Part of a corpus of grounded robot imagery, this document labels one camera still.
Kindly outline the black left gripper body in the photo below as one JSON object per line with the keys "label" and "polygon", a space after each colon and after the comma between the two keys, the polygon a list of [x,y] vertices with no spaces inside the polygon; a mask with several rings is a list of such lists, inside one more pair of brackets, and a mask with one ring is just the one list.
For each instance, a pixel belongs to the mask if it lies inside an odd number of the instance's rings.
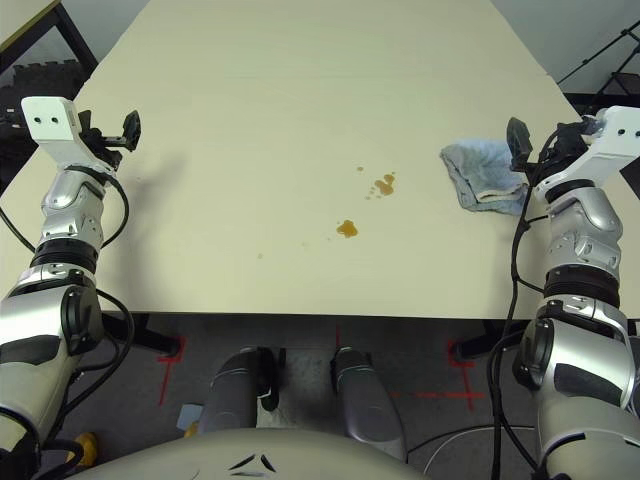
{"label": "black left gripper body", "polygon": [[130,131],[126,128],[123,129],[121,136],[112,137],[103,136],[102,132],[95,127],[83,128],[80,132],[81,140],[93,155],[112,168],[118,168],[123,158],[120,149],[131,150],[129,135]]}

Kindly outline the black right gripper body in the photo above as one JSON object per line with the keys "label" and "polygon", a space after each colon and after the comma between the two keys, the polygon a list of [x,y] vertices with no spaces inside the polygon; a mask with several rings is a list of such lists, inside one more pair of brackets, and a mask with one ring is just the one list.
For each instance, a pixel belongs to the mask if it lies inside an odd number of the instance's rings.
{"label": "black right gripper body", "polygon": [[512,171],[524,173],[531,187],[563,171],[587,151],[587,145],[581,135],[581,122],[558,123],[556,130],[540,150],[538,161],[531,163],[528,160],[525,170]]}

